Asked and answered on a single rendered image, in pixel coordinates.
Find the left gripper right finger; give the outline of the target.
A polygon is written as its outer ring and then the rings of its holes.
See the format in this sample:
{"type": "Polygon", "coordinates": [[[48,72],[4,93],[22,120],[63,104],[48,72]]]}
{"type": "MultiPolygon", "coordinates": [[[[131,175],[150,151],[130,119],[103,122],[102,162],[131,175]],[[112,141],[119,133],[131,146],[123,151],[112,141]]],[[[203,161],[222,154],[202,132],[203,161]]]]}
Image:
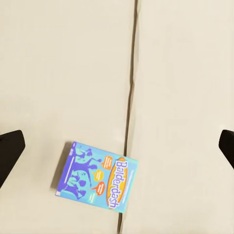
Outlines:
{"type": "Polygon", "coordinates": [[[234,132],[223,130],[218,146],[234,169],[234,132]]]}

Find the board game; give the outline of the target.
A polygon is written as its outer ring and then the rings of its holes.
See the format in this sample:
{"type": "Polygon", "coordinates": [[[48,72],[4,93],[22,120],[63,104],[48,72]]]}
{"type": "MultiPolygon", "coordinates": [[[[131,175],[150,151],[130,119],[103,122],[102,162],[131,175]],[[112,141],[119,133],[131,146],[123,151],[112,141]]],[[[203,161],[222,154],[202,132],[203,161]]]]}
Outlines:
{"type": "Polygon", "coordinates": [[[73,141],[56,196],[125,213],[139,161],[73,141]]]}

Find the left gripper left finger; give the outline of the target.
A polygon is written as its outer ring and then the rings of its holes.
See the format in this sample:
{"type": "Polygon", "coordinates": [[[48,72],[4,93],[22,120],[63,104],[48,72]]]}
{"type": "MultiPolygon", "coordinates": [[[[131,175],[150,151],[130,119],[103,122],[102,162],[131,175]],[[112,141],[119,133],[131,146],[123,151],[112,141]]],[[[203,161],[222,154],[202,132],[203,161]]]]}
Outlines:
{"type": "Polygon", "coordinates": [[[0,188],[24,149],[25,140],[21,130],[0,135],[0,188]]]}

